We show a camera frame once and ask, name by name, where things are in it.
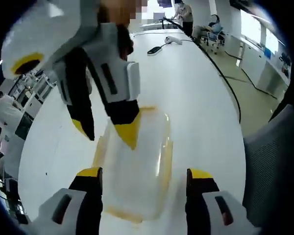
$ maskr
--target person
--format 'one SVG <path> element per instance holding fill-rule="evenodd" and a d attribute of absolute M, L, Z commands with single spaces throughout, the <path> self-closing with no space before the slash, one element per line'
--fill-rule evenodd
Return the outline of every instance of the person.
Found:
<path fill-rule="evenodd" d="M 191 7 L 181 1 L 179 7 L 176 9 L 175 15 L 171 19 L 173 20 L 178 15 L 182 19 L 185 34 L 190 37 L 192 35 L 194 21 Z"/>
<path fill-rule="evenodd" d="M 192 37 L 196 38 L 200 43 L 201 37 L 208 37 L 208 32 L 211 39 L 216 39 L 216 34 L 220 33 L 222 26 L 220 24 L 220 18 L 218 15 L 212 15 L 212 21 L 206 26 L 195 26 L 193 29 Z"/>
<path fill-rule="evenodd" d="M 0 91 L 0 122 L 7 131 L 16 134 L 23 140 L 26 139 L 32 120 L 27 113 L 22 112 L 22 106 L 14 98 L 3 95 Z"/>

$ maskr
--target window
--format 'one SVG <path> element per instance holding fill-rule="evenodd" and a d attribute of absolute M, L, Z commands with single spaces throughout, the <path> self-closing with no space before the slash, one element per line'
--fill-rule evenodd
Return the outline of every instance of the window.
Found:
<path fill-rule="evenodd" d="M 269 29 L 266 29 L 266 48 L 273 54 L 279 50 L 279 41 Z"/>
<path fill-rule="evenodd" d="M 242 19 L 242 34 L 249 39 L 260 43 L 261 38 L 261 26 L 260 22 L 252 17 L 251 14 L 241 10 Z"/>
<path fill-rule="evenodd" d="M 143 7 L 142 9 L 142 19 L 143 20 L 153 19 L 154 12 L 165 13 L 167 18 L 171 18 L 172 16 L 175 15 L 175 8 L 174 8 L 173 1 L 174 0 L 171 0 L 172 7 L 163 8 L 159 6 L 159 3 L 157 2 L 157 0 L 148 0 L 147 7 Z"/>

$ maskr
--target gray chair back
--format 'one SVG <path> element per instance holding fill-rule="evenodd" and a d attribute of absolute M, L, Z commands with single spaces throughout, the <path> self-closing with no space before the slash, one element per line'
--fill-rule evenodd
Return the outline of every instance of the gray chair back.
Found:
<path fill-rule="evenodd" d="M 287 188 L 287 181 L 292 181 L 294 107 L 287 105 L 256 134 L 244 138 L 244 144 L 246 184 L 243 206 L 250 222 L 263 227 L 279 206 L 277 201 L 281 190 Z"/>

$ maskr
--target floor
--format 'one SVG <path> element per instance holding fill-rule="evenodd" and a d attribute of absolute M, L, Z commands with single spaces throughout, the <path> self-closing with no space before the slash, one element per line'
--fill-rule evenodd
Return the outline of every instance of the floor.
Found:
<path fill-rule="evenodd" d="M 270 119 L 272 112 L 278 105 L 277 99 L 255 89 L 249 78 L 239 67 L 239 61 L 227 55 L 222 48 L 215 55 L 209 48 L 204 47 L 224 74 L 238 98 L 242 114 L 241 127 L 243 136 L 255 133 Z M 234 95 L 229 88 L 228 90 L 238 111 Z"/>

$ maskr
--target transparent plastic box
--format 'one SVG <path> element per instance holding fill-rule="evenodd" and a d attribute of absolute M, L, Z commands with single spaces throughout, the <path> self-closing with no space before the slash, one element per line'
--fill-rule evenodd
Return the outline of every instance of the transparent plastic box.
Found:
<path fill-rule="evenodd" d="M 132 131 L 132 140 L 124 141 L 118 127 L 108 123 L 98 141 L 94 165 L 103 169 L 104 211 L 139 223 L 157 218 L 162 211 L 173 144 L 169 117 L 157 109 L 141 108 L 131 125 L 122 125 Z"/>

